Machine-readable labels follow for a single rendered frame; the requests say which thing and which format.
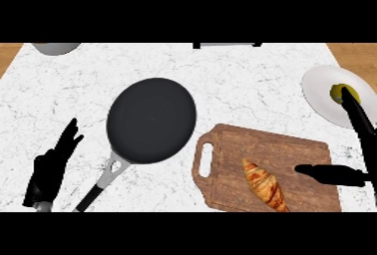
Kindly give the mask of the yellow-green fruit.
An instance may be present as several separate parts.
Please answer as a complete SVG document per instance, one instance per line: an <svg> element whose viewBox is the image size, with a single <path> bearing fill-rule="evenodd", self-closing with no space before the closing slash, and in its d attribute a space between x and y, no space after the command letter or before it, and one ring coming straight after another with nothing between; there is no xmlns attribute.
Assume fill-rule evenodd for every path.
<svg viewBox="0 0 377 255"><path fill-rule="evenodd" d="M356 102L360 104L360 100L359 100L359 95L357 95L357 92L354 91L354 89L345 85L345 84L333 84L331 86L331 89L329 89L329 97L331 97L331 100L338 104L341 105L342 103L342 99L341 99L341 89L345 88L351 97L354 98Z"/></svg>

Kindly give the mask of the brown wooden cutting board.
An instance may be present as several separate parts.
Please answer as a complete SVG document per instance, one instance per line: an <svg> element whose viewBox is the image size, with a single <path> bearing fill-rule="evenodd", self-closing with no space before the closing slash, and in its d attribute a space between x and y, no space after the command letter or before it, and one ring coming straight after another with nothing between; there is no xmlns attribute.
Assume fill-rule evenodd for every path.
<svg viewBox="0 0 377 255"><path fill-rule="evenodd" d="M286 207L292 212L338 212L336 187L294 171L298 164L328 164L328 145L314 140L261 130L215 125L197 139L195 148L211 145L209 174L190 176L208 207L223 211L268 212L271 208L252 195L240 161L248 159L276 176Z"/></svg>

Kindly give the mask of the golden brown croissant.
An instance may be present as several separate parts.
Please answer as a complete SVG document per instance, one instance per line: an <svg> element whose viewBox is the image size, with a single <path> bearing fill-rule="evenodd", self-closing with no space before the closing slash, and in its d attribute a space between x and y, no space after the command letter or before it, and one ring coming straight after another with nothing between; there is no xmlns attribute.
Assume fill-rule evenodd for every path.
<svg viewBox="0 0 377 255"><path fill-rule="evenodd" d="M280 187L273 174L260 168L246 158L240 160L242 172L251 193L277 212L288 212Z"/></svg>

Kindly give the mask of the black frying pan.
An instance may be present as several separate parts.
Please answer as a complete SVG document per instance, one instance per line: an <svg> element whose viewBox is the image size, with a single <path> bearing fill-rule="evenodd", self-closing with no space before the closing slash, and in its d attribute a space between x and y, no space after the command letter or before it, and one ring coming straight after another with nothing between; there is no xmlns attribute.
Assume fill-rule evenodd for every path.
<svg viewBox="0 0 377 255"><path fill-rule="evenodd" d="M131 164L156 163L177 154L189 142L193 127L193 99L175 81L149 78L124 89L106 119L110 158L75 212L85 211Z"/></svg>

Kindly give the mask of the pale appliance with black feet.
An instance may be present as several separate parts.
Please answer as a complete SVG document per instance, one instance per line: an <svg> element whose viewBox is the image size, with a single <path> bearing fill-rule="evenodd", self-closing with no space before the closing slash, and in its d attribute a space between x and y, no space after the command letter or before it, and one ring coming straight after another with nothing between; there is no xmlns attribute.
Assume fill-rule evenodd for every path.
<svg viewBox="0 0 377 255"><path fill-rule="evenodd" d="M251 46L260 47L261 43L192 43L193 49L200 49L202 47L217 47L217 46Z"/></svg>

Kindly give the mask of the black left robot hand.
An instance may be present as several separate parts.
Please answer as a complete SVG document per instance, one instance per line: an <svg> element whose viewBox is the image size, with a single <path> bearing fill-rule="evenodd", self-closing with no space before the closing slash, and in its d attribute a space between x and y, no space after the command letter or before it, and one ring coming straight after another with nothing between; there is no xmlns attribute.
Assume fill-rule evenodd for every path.
<svg viewBox="0 0 377 255"><path fill-rule="evenodd" d="M57 143L33 159L33 171L29 178L22 205L33 208L35 202L56 199L67 160L84 136L76 136L76 119L72 119L61 131Z"/></svg>

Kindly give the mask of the grey bowl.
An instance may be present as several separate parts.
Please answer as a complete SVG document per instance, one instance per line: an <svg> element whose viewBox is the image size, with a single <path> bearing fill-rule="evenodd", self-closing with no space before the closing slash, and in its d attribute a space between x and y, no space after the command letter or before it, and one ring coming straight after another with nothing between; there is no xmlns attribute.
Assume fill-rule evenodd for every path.
<svg viewBox="0 0 377 255"><path fill-rule="evenodd" d="M33 43L36 51L47 56L64 55L76 49L78 43Z"/></svg>

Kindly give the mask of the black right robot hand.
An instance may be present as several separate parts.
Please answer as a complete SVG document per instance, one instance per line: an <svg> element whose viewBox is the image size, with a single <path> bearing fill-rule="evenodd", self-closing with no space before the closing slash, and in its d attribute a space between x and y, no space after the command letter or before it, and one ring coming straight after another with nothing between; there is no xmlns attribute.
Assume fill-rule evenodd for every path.
<svg viewBox="0 0 377 255"><path fill-rule="evenodd" d="M372 127L363 109L345 87L341 88L341 108L357 134L366 172L333 164L298 164L294 166L294 171L329 185L363 187L365 182L369 181L377 205L377 127Z"/></svg>

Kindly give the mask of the white plate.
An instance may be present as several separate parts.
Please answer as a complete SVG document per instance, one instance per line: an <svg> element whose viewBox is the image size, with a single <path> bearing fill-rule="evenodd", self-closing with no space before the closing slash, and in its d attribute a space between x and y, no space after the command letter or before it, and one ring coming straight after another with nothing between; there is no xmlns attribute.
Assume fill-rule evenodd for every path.
<svg viewBox="0 0 377 255"><path fill-rule="evenodd" d="M333 66L316 66L301 78L301 92L316 113L335 125L351 128L347 113L331 97L333 85L351 87L359 96L360 107L372 126L377 127L377 94L366 82L345 69Z"/></svg>

